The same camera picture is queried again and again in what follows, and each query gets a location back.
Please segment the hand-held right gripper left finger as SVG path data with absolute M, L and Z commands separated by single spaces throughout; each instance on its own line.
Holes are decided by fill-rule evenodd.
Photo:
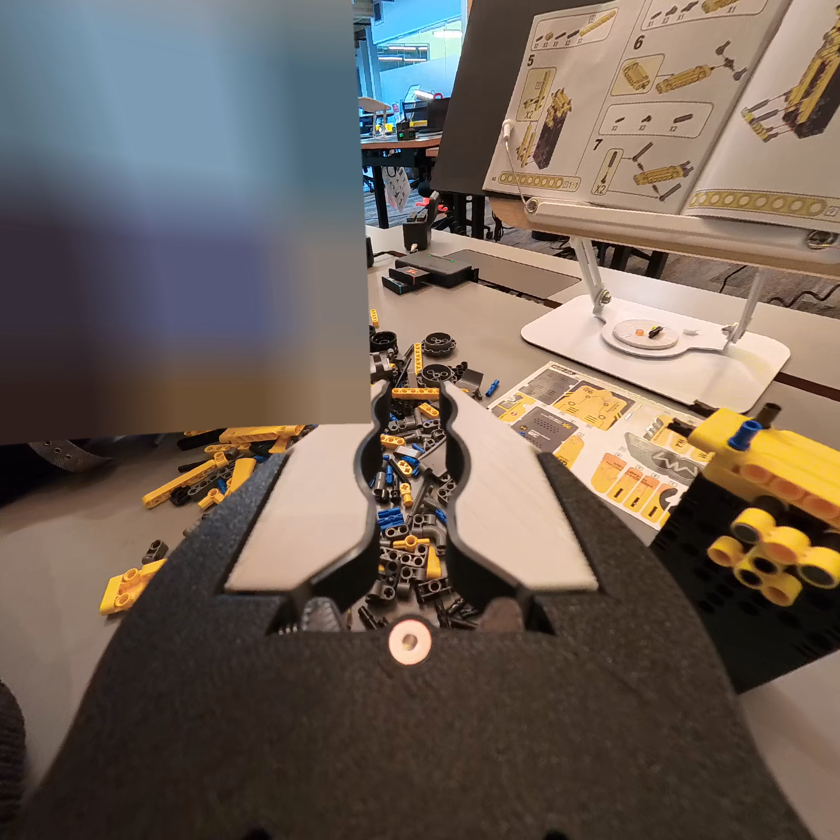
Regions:
M 371 386 L 371 418 L 324 424 L 224 510 L 238 530 L 226 595 L 278 595 L 295 613 L 316 596 L 348 610 L 375 582 L 375 504 L 365 476 L 381 462 L 388 385 Z

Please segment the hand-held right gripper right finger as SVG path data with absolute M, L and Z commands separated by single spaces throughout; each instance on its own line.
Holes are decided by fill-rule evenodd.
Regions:
M 455 385 L 441 386 L 447 468 L 448 573 L 483 608 L 498 597 L 594 592 L 589 565 L 538 451 Z

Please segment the pile of yellow grey building pieces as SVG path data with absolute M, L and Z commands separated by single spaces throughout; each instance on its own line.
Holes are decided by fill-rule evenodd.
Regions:
M 381 462 L 368 482 L 376 512 L 379 565 L 364 599 L 348 611 L 348 629 L 387 627 L 410 606 L 433 610 L 429 619 L 443 629 L 475 631 L 480 625 L 480 610 L 454 591 L 445 568 L 445 507 L 456 483 L 445 467 L 433 467 L 431 461 L 432 453 L 445 443 L 440 387 L 419 386 L 417 375 L 427 364 L 447 364 L 447 358 L 426 356 L 421 342 L 405 351 L 398 348 L 395 354 L 371 354 L 372 384 L 385 382 L 391 400 L 380 437 Z M 482 374 L 463 361 L 447 365 L 460 365 L 463 374 L 456 382 L 442 384 L 482 398 Z M 184 531 L 188 536 L 270 456 L 290 455 L 293 446 L 315 430 L 314 424 L 274 424 L 184 432 L 178 445 L 196 450 L 197 460 L 180 465 L 174 478 L 144 494 L 143 508 L 195 506 L 201 512 Z

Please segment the yellow grey sticker sheet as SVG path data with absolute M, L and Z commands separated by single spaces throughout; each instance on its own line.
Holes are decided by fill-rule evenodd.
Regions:
M 668 428 L 697 419 L 556 362 L 489 409 L 603 501 L 656 530 L 711 458 Z

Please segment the yellow perforated block piece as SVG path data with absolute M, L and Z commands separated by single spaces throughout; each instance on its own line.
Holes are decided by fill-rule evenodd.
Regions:
M 129 610 L 165 562 L 166 559 L 161 559 L 142 563 L 140 567 L 113 576 L 101 599 L 100 615 L 108 616 Z

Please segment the black yellow assembled model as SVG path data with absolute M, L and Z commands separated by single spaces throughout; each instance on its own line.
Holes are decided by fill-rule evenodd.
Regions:
M 709 456 L 651 550 L 697 610 L 737 692 L 839 648 L 838 451 L 707 409 L 672 434 Z

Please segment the small black box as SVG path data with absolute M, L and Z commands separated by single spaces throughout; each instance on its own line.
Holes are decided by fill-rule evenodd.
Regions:
M 381 283 L 387 290 L 397 295 L 405 295 L 424 288 L 433 278 L 433 275 L 414 266 L 394 266 L 388 269 L 385 276 L 382 276 Z

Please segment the white book stand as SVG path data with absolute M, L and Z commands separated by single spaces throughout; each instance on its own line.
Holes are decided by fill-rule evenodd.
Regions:
M 756 279 L 732 325 L 694 318 L 662 305 L 621 299 L 609 291 L 592 253 L 592 240 L 650 247 L 717 259 L 742 258 L 772 269 L 809 270 L 829 277 L 838 257 L 807 248 L 802 230 L 621 211 L 555 199 L 493 198 L 493 210 L 521 228 L 570 236 L 587 292 L 526 325 L 528 343 L 570 361 L 689 406 L 695 402 L 744 413 L 790 357 L 782 343 L 748 331 L 763 277 Z M 657 339 L 634 340 L 633 331 L 663 325 Z

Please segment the black hub device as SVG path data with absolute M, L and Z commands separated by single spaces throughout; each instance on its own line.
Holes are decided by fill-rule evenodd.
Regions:
M 452 288 L 462 282 L 477 281 L 479 278 L 478 269 L 470 263 L 428 252 L 416 252 L 396 258 L 394 267 L 410 277 L 444 288 Z

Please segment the black dock with red lever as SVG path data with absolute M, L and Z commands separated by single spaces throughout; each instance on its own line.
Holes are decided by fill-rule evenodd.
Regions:
M 423 213 L 411 215 L 403 224 L 403 244 L 408 254 L 429 247 L 434 222 L 438 215 L 439 192 L 431 193 Z

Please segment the wooden office desk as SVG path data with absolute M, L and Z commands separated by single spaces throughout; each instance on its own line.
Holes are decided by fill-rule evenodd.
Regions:
M 396 135 L 362 139 L 363 169 L 372 169 L 373 195 L 379 228 L 389 228 L 385 184 L 382 169 L 385 167 L 418 170 L 423 181 L 429 181 L 437 150 L 443 134 L 421 133 L 414 139 L 399 139 Z

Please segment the black panel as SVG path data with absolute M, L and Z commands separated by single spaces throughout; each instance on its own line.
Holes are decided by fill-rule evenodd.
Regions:
M 432 179 L 442 193 L 480 194 L 536 15 L 551 1 L 474 1 Z

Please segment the open instruction booklet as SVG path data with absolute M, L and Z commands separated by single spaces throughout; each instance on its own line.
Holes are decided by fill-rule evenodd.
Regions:
M 484 187 L 838 233 L 838 2 L 533 18 Z

